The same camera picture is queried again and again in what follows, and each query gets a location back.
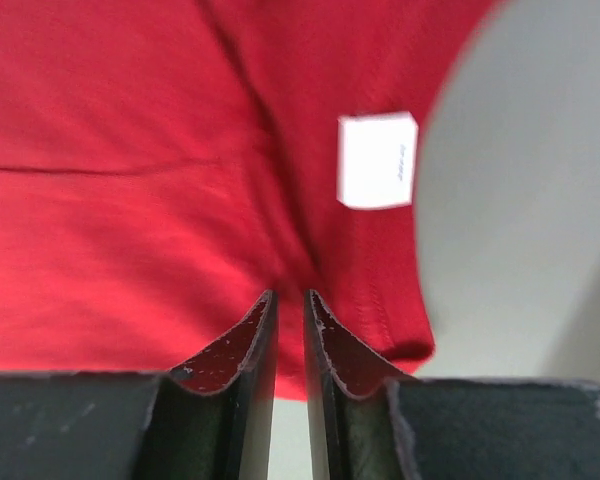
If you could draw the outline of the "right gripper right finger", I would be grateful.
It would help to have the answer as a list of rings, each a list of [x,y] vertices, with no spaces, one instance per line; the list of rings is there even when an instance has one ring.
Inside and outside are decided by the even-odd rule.
[[[304,300],[317,479],[600,479],[600,386],[417,379]]]

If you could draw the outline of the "red t shirt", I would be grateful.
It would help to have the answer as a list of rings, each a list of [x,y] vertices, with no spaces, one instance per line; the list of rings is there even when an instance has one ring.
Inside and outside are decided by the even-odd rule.
[[[406,372],[433,354],[411,205],[338,199],[345,121],[421,125],[490,1],[0,1],[0,370],[170,369],[309,289]]]

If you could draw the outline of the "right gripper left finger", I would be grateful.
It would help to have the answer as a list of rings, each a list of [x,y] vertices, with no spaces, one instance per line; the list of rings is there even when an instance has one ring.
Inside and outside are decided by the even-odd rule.
[[[266,478],[277,307],[167,372],[0,372],[0,479]]]

